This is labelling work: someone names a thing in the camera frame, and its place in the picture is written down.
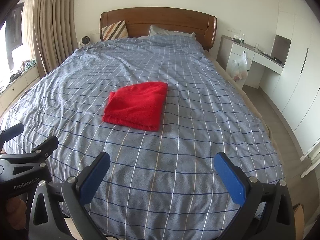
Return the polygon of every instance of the folded red cloth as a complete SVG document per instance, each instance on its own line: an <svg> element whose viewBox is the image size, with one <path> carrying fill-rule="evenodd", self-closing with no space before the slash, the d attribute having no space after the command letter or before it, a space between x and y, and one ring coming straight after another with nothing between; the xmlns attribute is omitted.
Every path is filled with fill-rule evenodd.
<svg viewBox="0 0 320 240"><path fill-rule="evenodd" d="M102 120L139 130L158 131L167 90L166 83L145 82L110 92Z"/></svg>

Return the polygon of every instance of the human hand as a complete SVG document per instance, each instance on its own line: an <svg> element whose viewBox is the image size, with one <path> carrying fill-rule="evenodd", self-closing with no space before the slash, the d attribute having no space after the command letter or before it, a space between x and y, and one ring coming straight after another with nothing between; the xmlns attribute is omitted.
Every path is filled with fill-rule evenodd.
<svg viewBox="0 0 320 240"><path fill-rule="evenodd" d="M5 204L6 218L9 224L15 230L21 230L25 227L27 216L27 206L23 200L18 197L8 199Z"/></svg>

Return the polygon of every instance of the wooden floor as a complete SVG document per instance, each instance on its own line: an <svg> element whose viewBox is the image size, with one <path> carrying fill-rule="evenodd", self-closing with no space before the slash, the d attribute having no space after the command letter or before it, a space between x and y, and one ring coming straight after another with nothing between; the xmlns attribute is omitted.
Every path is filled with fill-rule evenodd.
<svg viewBox="0 0 320 240"><path fill-rule="evenodd" d="M303 179L300 177L306 167L310 165L310 160L300 161L298 152L286 128L259 90L244 86L243 91L273 133L284 162L283 166L292 205L303 204L305 222L307 222L319 206L319 187L315 171L311 171Z"/></svg>

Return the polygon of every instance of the plastic bag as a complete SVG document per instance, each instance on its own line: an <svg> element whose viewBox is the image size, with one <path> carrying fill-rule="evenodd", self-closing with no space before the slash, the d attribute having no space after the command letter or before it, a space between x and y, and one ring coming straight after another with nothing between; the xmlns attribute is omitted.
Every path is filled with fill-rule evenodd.
<svg viewBox="0 0 320 240"><path fill-rule="evenodd" d="M228 74L234 81L246 79L248 77L248 66L245 51L241 60L233 60L232 66L228 68Z"/></svg>

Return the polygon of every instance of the fan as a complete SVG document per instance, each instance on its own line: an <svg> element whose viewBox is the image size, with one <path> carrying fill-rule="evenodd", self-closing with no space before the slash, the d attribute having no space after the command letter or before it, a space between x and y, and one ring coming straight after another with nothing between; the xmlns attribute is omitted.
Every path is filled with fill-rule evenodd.
<svg viewBox="0 0 320 240"><path fill-rule="evenodd" d="M83 36L79 41L79 48L82 48L84 45L89 45L91 42L89 36Z"/></svg>

